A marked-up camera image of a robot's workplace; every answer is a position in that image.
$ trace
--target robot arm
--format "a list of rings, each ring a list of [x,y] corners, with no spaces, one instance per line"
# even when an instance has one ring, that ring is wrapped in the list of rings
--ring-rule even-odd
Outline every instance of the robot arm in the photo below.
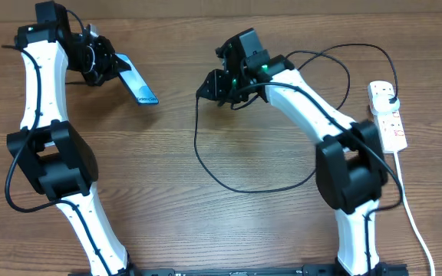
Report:
[[[65,7],[54,2],[35,6],[38,23],[18,29],[17,48],[37,62],[41,75],[41,113],[30,141],[25,138],[35,122],[37,74],[26,54],[26,105],[20,132],[9,134],[7,144],[35,191],[45,194],[69,220],[85,250],[92,275],[132,275],[126,248],[115,236],[97,194],[98,168],[91,148],[68,121],[65,95],[67,69],[79,71],[89,86],[100,86],[120,77],[139,104],[158,100],[125,54],[116,54],[111,43],[89,25],[73,34]],[[58,153],[38,155],[50,146]]]
[[[251,84],[280,83],[300,87],[312,97],[337,123],[350,130],[366,146],[383,158],[378,131],[370,122],[356,123],[326,103],[302,79],[301,74],[283,56],[270,58],[262,48],[253,29],[230,38],[216,49],[223,59],[224,70],[209,73],[197,91],[197,97],[237,104],[257,93],[265,102],[280,109],[316,145],[316,182],[319,192],[335,210],[338,225],[338,264],[347,275],[368,272],[367,254],[371,268],[379,257],[374,244],[374,215],[368,222],[370,252],[366,252],[364,216],[378,207],[381,187],[387,182],[384,168],[360,150],[339,128],[330,122],[304,94],[280,85]],[[358,155],[346,160],[346,151]]]

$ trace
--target black motor joint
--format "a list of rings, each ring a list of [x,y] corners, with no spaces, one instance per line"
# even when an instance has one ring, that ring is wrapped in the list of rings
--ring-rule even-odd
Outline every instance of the black motor joint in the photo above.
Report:
[[[68,56],[68,70],[81,72],[90,86],[101,86],[120,72],[131,69],[115,55],[111,42],[99,35],[94,26],[88,25],[81,33],[71,32],[63,5],[42,2],[35,5],[35,11],[37,24],[18,28],[15,36],[17,48],[23,49],[39,41],[58,41]]]
[[[251,84],[270,82],[275,74],[294,69],[294,65],[282,55],[271,59],[253,28],[230,38],[216,49],[216,55],[223,60],[224,68],[215,69],[207,75],[196,97],[216,100],[220,106],[246,102],[254,93],[267,102],[264,87],[247,88],[242,93],[238,91]]]

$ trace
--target white cable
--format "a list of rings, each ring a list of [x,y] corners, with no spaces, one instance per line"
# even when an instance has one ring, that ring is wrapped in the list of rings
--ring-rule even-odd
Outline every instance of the white cable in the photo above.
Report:
[[[434,268],[433,256],[431,256],[431,254],[429,252],[429,248],[427,248],[426,243],[422,239],[422,236],[419,233],[419,230],[417,229],[417,226],[415,225],[415,221],[414,221],[414,218],[412,217],[411,209],[408,206],[407,197],[405,196],[404,181],[402,180],[402,171],[401,171],[401,168],[400,168],[400,162],[398,161],[398,152],[396,152],[396,151],[393,152],[393,157],[395,159],[395,166],[397,168],[398,180],[400,180],[400,185],[402,186],[402,191],[404,191],[404,207],[405,207],[405,212],[407,213],[408,219],[411,222],[412,229],[414,230],[414,233],[417,236],[417,239],[419,240],[419,242],[420,242],[420,244],[422,246],[422,249],[424,250],[424,253],[427,256],[427,260],[429,261],[430,276],[435,276],[436,275],[436,269]]]

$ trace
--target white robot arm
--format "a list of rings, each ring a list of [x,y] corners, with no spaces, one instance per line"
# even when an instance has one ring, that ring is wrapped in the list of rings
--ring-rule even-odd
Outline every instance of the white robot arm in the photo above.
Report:
[[[284,70],[272,77],[272,82],[291,84],[302,88],[313,99],[317,100],[327,113],[347,129],[351,129],[351,123],[355,121],[337,111],[325,102],[303,80],[298,70]],[[293,123],[308,135],[308,138],[316,145],[323,141],[325,136],[337,136],[341,130],[330,123],[316,106],[303,94],[293,89],[279,86],[266,87],[267,101],[281,110]],[[346,214],[341,209],[335,210],[335,218],[338,227],[338,262],[349,275],[364,275],[368,271],[366,247],[364,243],[364,220],[363,217],[372,209],[378,207],[378,200],[369,200],[360,205],[351,214]],[[374,217],[372,214],[368,223],[370,235],[371,268],[379,262],[376,246],[374,243]]]
[[[68,121],[66,71],[80,71],[92,86],[118,76],[139,104],[157,104],[158,100],[129,58],[115,54],[94,26],[88,26],[86,34],[72,34],[63,6],[44,2],[35,9],[38,23],[20,27],[15,38],[16,48],[23,50],[26,105],[21,131],[8,135],[8,149],[35,191],[55,203],[73,226],[90,262],[91,275],[134,275],[126,248],[115,236],[97,194],[94,154]],[[40,110],[38,125],[28,137],[37,119],[36,110]],[[50,146],[56,146],[58,153],[37,154]]]

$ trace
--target wooden table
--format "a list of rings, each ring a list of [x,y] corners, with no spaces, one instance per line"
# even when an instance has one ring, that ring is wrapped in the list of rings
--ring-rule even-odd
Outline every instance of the wooden table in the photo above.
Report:
[[[160,98],[158,106],[138,107],[118,79],[102,87],[67,87],[70,121],[99,163],[104,209],[137,265],[265,268],[328,263],[336,256],[334,212],[323,202],[314,179],[290,192],[240,195],[218,186],[194,156],[194,94],[207,73],[221,66],[214,49],[254,27],[272,56],[350,42],[380,45],[392,56],[409,143],[401,154],[407,197],[442,275],[441,13],[93,23],[117,51],[129,54]],[[23,24],[0,24],[0,44],[11,43]],[[351,71],[351,95],[343,112],[366,119],[368,83],[392,81],[386,59],[367,48],[331,54]],[[304,58],[293,61],[298,64]],[[340,102],[346,78],[337,64],[317,60],[302,73],[328,102]],[[69,81],[80,78],[68,73]],[[20,214],[6,205],[3,186],[11,156],[5,136],[18,131],[24,104],[21,58],[0,48],[0,275],[85,271],[87,259],[57,209]],[[314,166],[313,146],[305,135],[261,100],[238,112],[201,100],[199,150],[220,179],[239,189],[291,185]],[[396,193],[393,184],[386,185],[382,203],[394,201]],[[12,195],[27,207],[46,201],[19,169]],[[406,263],[412,275],[428,275],[403,208],[379,214],[377,229],[382,261]]]

